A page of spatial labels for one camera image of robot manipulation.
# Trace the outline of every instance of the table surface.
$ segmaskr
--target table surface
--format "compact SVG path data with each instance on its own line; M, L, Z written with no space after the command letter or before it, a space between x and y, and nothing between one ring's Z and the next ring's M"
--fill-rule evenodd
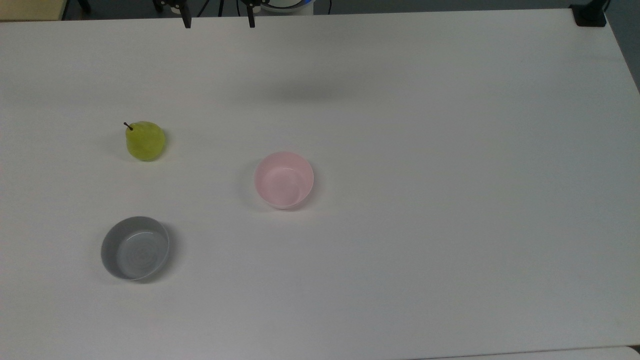
M640 360L640 354L629 347L589 348L578 350L526 352L472 356L467 360Z
M0 0L0 21L60 20L67 0Z
M0 24L3 359L640 343L640 96L570 10ZM142 163L123 121L166 152ZM297 211L253 189L294 151ZM144 284L123 218L169 228Z

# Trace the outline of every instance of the green pear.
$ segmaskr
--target green pear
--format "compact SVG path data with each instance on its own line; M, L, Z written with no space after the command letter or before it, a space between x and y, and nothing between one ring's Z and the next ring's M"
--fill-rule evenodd
M164 148L164 132L149 121L139 121L127 126L127 150L134 158L150 161L158 157Z

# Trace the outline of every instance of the bowl rim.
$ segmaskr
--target bowl rim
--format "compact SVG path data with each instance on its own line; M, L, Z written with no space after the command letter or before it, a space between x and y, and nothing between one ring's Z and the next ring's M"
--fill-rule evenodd
M260 191L258 191L258 170L260 170L260 167L262 166L262 164L270 157L272 156L276 156L276 155L281 155L281 154L290 154L293 155L297 158L302 159L305 164L309 167L310 171L311 171L311 184L309 186L309 190L307 191L307 193L305 194L305 196L302 197L302 199L298 200L297 202L295 202L294 204L291 205L286 205L286 206L281 206L281 205L276 205L271 203L270 201L268 201L267 199L265 199L262 194L260 194ZM291 152L291 151L277 151L277 152L273 152L267 156L265 156L262 160L260 160L260 163L258 163L258 165L255 167L255 170L253 171L253 187L255 188L255 191L258 193L258 195L260 196L260 198L262 200L264 200L267 204L269 204L272 208L276 208L279 210L287 210L287 209L292 209L295 208L301 204L304 203L304 201L307 199L307 197L309 196L309 194L311 193L311 190L313 190L314 188L314 184L316 181L316 174L314 172L314 168L311 166L311 163L309 163L309 161L302 155L300 154L296 154L295 152Z

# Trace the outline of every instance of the bowl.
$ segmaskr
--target bowl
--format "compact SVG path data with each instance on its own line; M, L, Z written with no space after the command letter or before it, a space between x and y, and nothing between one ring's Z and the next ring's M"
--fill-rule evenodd
M293 152L276 152L264 158L253 175L255 189L276 209L299 205L311 192L314 171L307 160Z
M152 218L126 218L109 230L100 254L111 275L125 280L144 279L166 263L169 235Z

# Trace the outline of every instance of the black clamp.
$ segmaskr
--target black clamp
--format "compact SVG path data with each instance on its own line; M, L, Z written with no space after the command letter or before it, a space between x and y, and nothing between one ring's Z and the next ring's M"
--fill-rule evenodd
M156 10L159 12L162 10L162 5L168 5L179 10L184 27L191 29L191 12L189 11L187 0L154 0L154 5L156 6Z
M608 1L611 0L592 0L587 5L571 5L573 18L578 26L589 28L602 28L607 24L607 18L604 11L609 6Z
M255 16L253 15L253 9L262 5L268 4L269 0L242 0L246 5L246 15L249 18L249 27L255 28Z

